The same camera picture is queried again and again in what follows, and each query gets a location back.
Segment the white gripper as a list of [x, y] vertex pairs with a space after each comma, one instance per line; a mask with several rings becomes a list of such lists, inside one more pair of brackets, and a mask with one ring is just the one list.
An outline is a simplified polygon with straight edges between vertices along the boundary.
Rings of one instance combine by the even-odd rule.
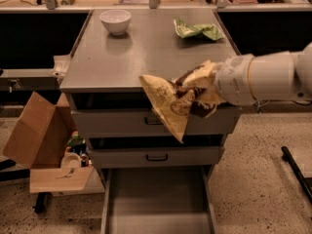
[[250, 91], [248, 71], [253, 59], [253, 55], [236, 56], [228, 58], [224, 64], [206, 60], [186, 76], [182, 86], [203, 88], [195, 101], [205, 109], [224, 101], [233, 105], [251, 105], [255, 99]]

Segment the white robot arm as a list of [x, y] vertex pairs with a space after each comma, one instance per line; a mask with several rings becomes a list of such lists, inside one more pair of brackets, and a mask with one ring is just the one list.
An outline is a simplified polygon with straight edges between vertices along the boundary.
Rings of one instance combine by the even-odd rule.
[[217, 93], [221, 101], [252, 105], [263, 100], [302, 101], [312, 95], [312, 46], [301, 52], [206, 60], [181, 77], [180, 86]]

